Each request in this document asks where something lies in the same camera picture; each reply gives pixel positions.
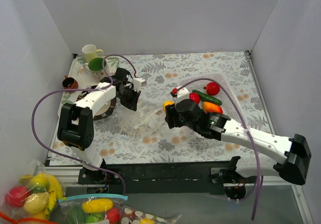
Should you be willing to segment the orange red fake mango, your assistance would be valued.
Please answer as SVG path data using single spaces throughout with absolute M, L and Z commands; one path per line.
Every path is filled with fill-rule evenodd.
M 203 102 L 203 110 L 207 113 L 219 113 L 223 114 L 223 110 L 220 106 L 211 103 L 211 102 Z

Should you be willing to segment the orange fake fruit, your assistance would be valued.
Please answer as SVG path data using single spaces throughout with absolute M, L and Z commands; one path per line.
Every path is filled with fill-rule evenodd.
M 174 104 L 174 102 L 171 101 L 171 100 L 165 101 L 165 102 L 163 103 L 163 109 L 164 109 L 164 111 L 166 111 L 166 106 L 172 105 L 172 104 Z

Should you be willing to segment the red fake apple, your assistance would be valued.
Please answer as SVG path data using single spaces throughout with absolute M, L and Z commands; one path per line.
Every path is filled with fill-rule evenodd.
M 197 93 L 191 92 L 189 95 L 189 99 L 195 102 L 196 104 L 199 104 L 201 99 L 200 96 Z

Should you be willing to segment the white plastic basket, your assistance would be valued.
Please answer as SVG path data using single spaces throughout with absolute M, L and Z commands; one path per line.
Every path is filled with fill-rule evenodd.
M 242 107 L 227 77 L 223 73 L 212 72 L 191 76 L 181 80 L 179 86 L 191 81 L 193 83 L 187 85 L 186 89 L 189 92 L 198 94 L 200 107 L 203 106 L 203 101 L 211 102 L 219 105 L 223 114 L 241 122 L 239 116 L 243 115 Z

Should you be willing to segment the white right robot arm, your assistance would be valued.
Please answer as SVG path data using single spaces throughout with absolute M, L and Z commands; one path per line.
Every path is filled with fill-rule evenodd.
M 215 175 L 224 182 L 236 183 L 253 176 L 279 176 L 291 184 L 306 183 L 311 151 L 304 136 L 277 136 L 253 128 L 247 131 L 236 120 L 219 113 L 207 113 L 190 99 L 179 103 L 168 101 L 163 108 L 170 129 L 186 126 L 206 139 L 238 144 L 265 156 L 259 161 L 232 157 L 228 166 Z

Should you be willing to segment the red fake tomato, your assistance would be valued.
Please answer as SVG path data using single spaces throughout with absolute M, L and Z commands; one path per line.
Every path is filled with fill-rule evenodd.
M 211 96 L 215 96 L 220 92 L 220 86 L 215 82 L 209 82 L 203 89 L 206 91 L 206 94 Z

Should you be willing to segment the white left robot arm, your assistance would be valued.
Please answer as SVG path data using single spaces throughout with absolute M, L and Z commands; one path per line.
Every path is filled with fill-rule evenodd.
M 129 71 L 118 67 L 113 76 L 101 79 L 94 89 L 87 89 L 88 94 L 84 98 L 61 107 L 57 138 L 77 154 L 83 167 L 90 170 L 90 179 L 97 184 L 106 180 L 107 172 L 101 168 L 103 159 L 91 145 L 94 139 L 93 118 L 116 98 L 127 109 L 137 110 L 140 89 L 145 80 L 135 77 L 129 82 L 129 75 Z

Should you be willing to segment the polka dot zip bag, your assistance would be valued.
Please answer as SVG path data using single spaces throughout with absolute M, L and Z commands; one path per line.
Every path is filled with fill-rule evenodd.
M 118 114 L 120 129 L 131 137 L 144 137 L 156 132 L 165 122 L 165 113 L 161 104 L 139 100 L 137 110 L 122 108 Z

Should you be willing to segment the green fake cucumber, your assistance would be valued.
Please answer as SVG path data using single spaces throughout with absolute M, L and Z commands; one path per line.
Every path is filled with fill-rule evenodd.
M 218 106 L 222 105 L 222 101 L 221 100 L 219 100 L 219 99 L 217 99 L 217 98 L 215 98 L 215 97 L 213 97 L 211 95 L 205 94 L 205 93 L 203 93 L 201 91 L 198 91 L 198 90 L 193 90 L 192 92 L 198 94 L 199 97 L 200 97 L 200 100 L 203 101 L 203 102 L 205 102 L 205 101 L 206 102 L 210 102 L 210 103 L 216 104 Z

